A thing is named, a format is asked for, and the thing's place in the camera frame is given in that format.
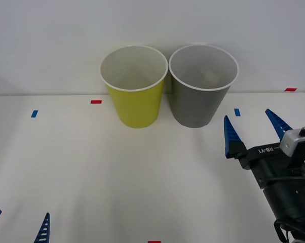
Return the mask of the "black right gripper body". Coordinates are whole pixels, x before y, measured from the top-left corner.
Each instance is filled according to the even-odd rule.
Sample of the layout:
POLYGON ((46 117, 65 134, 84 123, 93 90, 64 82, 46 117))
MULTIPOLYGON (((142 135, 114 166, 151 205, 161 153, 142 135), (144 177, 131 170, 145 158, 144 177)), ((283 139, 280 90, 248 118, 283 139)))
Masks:
POLYGON ((278 143, 252 147, 239 153, 239 162, 252 171, 261 189, 277 182, 305 180, 305 143, 298 145, 291 157, 278 143))

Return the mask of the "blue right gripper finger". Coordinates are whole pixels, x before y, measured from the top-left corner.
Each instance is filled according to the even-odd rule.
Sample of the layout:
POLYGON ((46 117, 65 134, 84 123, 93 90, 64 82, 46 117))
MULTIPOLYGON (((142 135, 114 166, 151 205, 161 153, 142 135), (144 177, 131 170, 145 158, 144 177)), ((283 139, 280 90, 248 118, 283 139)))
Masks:
POLYGON ((270 109, 267 109, 265 113, 268 116, 270 122, 272 123, 280 141, 282 141, 284 134, 287 131, 292 130, 292 127, 270 109))
POLYGON ((225 156, 226 158, 238 159, 245 153, 246 146, 238 136, 229 117, 224 117, 224 139, 225 139, 225 156))

